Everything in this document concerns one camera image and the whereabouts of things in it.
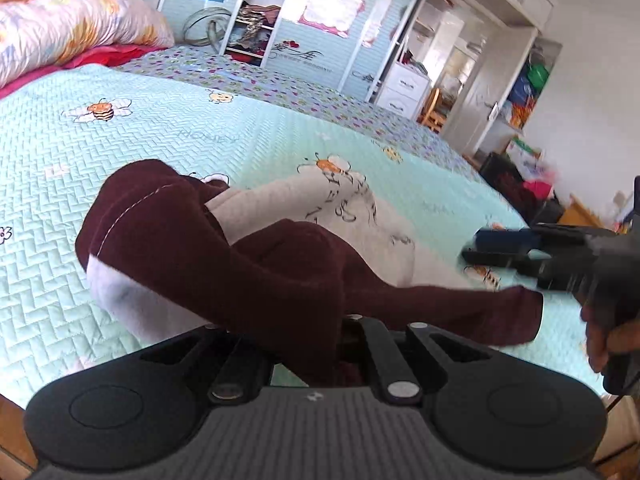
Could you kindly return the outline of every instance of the light blue quilted bedspread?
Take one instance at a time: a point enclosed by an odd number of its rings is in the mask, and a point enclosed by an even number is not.
[[[210,47],[179,45],[151,52],[116,70],[184,81],[240,94],[355,130],[482,182],[476,171],[430,129],[389,110],[258,66],[217,56]]]
[[[89,65],[0,100],[0,394],[25,406],[47,382],[141,347],[92,302],[74,253],[100,185],[134,160],[160,158],[199,176],[222,172],[250,187],[337,154],[452,264],[478,228],[522,225],[484,184],[336,124],[242,96],[212,102],[209,94]],[[111,110],[87,113],[100,101]],[[538,338],[509,352],[601,392],[583,336],[575,301],[548,296]]]

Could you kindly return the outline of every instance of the sliding wardrobe door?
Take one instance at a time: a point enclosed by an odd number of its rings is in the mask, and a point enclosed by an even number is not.
[[[357,99],[366,100],[370,87],[401,33],[417,0],[377,0],[369,17],[367,30],[354,51],[338,90]]]
[[[285,0],[262,66],[339,89],[378,1]]]

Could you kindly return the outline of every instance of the white door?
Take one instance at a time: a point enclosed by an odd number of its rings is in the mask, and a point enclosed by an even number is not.
[[[462,155],[473,156],[506,101],[538,30],[504,28],[488,41],[440,136]]]

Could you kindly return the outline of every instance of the wooden floor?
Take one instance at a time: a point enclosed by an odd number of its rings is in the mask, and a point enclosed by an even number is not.
[[[38,461],[24,434],[24,410],[0,396],[0,479],[20,480]]]

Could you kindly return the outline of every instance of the black cable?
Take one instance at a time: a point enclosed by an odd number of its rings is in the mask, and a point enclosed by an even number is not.
[[[622,393],[619,394],[619,396],[617,396],[609,406],[607,406],[607,413],[613,410],[615,405],[622,400],[622,397],[626,396],[626,394],[631,391],[631,388],[633,388],[638,381],[640,381],[640,372],[638,372],[631,382],[622,389]]]

